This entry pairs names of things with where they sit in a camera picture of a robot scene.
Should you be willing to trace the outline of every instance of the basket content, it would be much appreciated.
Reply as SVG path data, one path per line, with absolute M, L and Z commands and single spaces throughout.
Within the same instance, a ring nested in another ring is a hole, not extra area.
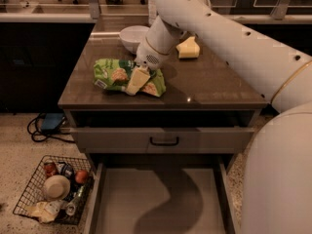
M 45 156 L 27 184 L 15 215 L 41 223 L 78 224 L 93 178 L 87 160 Z
M 134 70 L 138 66 L 134 61 L 101 58 L 94 65 L 95 84 L 105 90 L 127 92 L 127 86 Z M 165 91 L 165 79 L 160 69 L 149 71 L 149 79 L 138 90 L 149 95 L 160 97 Z

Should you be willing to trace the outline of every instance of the black cable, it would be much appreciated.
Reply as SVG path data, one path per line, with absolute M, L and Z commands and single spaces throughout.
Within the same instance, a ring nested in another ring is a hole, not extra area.
M 66 143 L 75 143 L 75 141 L 73 140 L 68 140 L 59 136 L 55 136 L 55 135 L 63 135 L 63 136 L 69 135 L 69 134 L 61 133 L 59 131 L 59 126 L 61 126 L 65 122 L 65 119 L 63 119 L 55 129 L 51 130 L 50 133 L 43 133 L 39 128 L 39 122 L 41 120 L 44 120 L 46 115 L 47 115 L 46 113 L 40 113 L 36 118 L 32 119 L 27 125 L 27 131 L 31 135 L 31 139 L 34 142 L 43 142 L 47 140 L 48 138 L 53 138 L 53 139 L 57 139 Z M 34 125 L 35 127 L 35 131 L 33 132 L 30 130 L 31 125 Z

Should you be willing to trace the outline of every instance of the black handle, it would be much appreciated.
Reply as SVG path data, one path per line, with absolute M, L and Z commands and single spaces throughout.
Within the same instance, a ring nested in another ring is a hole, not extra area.
M 154 142 L 153 140 L 153 137 L 150 137 L 149 138 L 149 142 L 152 144 L 152 145 L 156 145 L 156 146 L 175 146 L 175 145 L 178 145 L 179 143 L 179 138 L 178 136 L 175 138 L 175 142 L 172 142 L 172 143 L 156 143 Z

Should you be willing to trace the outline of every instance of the snack bag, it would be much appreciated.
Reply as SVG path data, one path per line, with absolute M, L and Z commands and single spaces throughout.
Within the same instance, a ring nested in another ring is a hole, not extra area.
M 136 63 L 132 60 L 101 58 L 94 65 L 95 85 L 113 91 L 125 92 Z M 141 92 L 160 97 L 165 91 L 165 79 L 160 69 L 150 71 L 150 79 Z

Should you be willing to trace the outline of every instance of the drawer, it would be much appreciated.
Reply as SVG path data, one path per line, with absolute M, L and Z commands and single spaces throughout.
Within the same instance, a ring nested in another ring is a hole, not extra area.
M 88 153 L 237 153 L 253 128 L 73 128 L 71 134 Z
M 97 167 L 84 234 L 239 231 L 222 162 L 216 169 Z

